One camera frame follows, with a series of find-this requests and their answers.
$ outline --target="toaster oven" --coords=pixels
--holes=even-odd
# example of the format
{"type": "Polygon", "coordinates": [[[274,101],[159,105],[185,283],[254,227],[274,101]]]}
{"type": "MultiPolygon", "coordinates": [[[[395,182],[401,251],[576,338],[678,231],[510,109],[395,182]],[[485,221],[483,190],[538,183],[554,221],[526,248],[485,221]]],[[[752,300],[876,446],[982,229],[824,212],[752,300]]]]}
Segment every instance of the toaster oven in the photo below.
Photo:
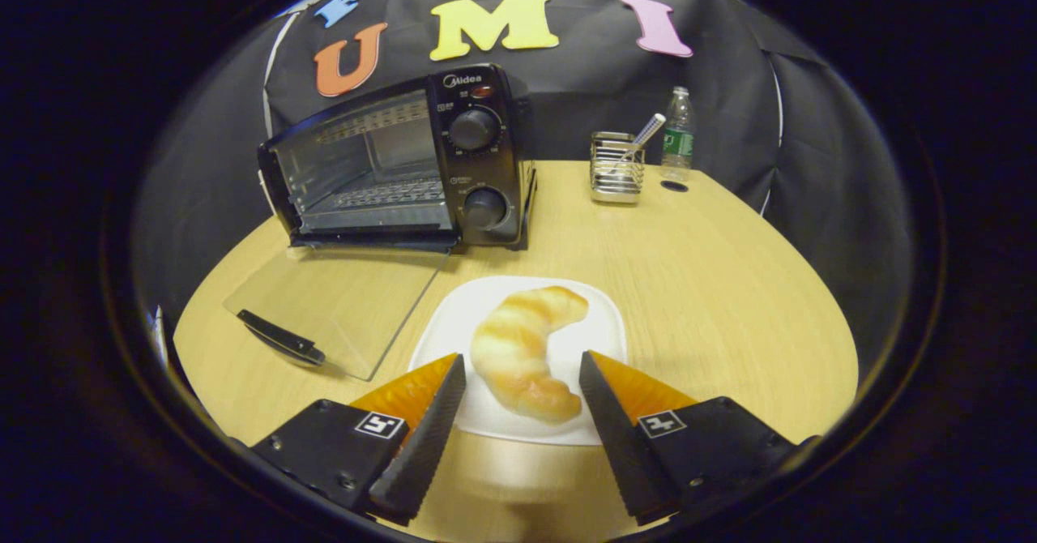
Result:
{"type": "Polygon", "coordinates": [[[293,247],[522,249],[536,192],[526,90],[495,64],[349,98],[259,146],[293,247]]]}

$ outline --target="white plate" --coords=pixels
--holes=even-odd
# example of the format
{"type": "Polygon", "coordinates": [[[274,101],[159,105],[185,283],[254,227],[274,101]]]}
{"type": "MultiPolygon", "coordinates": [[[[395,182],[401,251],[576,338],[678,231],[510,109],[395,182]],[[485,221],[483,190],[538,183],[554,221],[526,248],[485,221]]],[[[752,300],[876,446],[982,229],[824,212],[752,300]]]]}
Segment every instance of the white plate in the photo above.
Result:
{"type": "Polygon", "coordinates": [[[468,388],[457,410],[454,424],[458,429],[480,435],[529,440],[535,444],[597,446],[601,444],[594,422],[587,410],[586,400],[573,420],[552,426],[511,413],[497,402],[482,377],[472,366],[470,351],[476,326],[506,296],[524,289],[563,285],[587,299],[587,316],[548,337],[548,366],[552,376],[565,381],[569,391],[583,399],[580,389],[580,360],[583,351],[593,348],[626,363],[626,332],[616,304],[600,289],[578,281],[553,280],[546,277],[483,277],[459,285],[443,299],[428,322],[418,347],[411,358],[409,370],[450,353],[465,355],[468,388]]]}

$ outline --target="yellow letter m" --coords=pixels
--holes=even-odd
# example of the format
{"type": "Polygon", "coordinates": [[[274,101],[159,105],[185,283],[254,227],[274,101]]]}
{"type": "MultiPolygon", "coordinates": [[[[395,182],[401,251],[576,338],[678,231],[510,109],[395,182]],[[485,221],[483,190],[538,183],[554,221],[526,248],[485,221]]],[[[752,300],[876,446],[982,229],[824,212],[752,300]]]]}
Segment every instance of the yellow letter m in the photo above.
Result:
{"type": "Polygon", "coordinates": [[[558,46],[558,37],[548,29],[543,5],[548,0],[502,0],[493,13],[472,0],[454,0],[432,8],[440,17],[440,44],[428,58],[442,61],[464,57],[471,46],[461,40],[461,31],[478,48],[488,51],[508,28],[501,45],[505,49],[548,49],[558,46]]]}

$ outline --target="black fabric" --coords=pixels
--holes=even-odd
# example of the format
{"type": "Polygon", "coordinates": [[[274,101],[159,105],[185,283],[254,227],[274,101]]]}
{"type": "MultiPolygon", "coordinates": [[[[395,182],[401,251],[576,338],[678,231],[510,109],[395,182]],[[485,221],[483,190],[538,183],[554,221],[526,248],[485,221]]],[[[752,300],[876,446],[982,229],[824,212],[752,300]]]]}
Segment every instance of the black fabric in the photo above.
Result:
{"type": "MultiPolygon", "coordinates": [[[[637,16],[620,0],[550,0],[560,45],[431,61],[439,18],[452,0],[359,0],[325,28],[314,3],[288,27],[265,85],[274,133],[354,95],[475,62],[496,62],[528,86],[534,159],[585,160],[589,135],[637,133],[665,111],[674,85],[698,118],[693,166],[762,210],[820,275],[853,334],[862,377],[896,334],[912,275],[903,185],[866,107],[835,70],[781,23],[741,0],[655,0],[695,51],[678,58],[637,46],[637,16]],[[377,66],[359,88],[319,95],[314,55],[346,40],[340,69],[356,69],[360,30],[386,22],[377,66]]],[[[502,0],[475,0],[493,10],[502,0]]],[[[174,325],[204,276],[270,210],[256,181],[265,140],[262,80],[286,17],[270,22],[185,107],[148,174],[135,245],[145,308],[174,325]]],[[[661,158],[653,140],[648,162],[661,158]]]]}

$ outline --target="midea logo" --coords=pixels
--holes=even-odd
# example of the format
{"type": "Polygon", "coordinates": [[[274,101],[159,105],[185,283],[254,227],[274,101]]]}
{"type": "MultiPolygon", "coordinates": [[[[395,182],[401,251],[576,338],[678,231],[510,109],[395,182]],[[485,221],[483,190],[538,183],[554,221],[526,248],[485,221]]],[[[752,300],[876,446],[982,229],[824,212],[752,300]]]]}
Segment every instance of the midea logo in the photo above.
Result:
{"type": "Polygon", "coordinates": [[[456,75],[450,74],[443,78],[444,87],[455,87],[457,85],[464,85],[465,83],[475,83],[477,81],[482,81],[482,77],[476,75],[475,77],[463,76],[457,77],[456,75]]]}

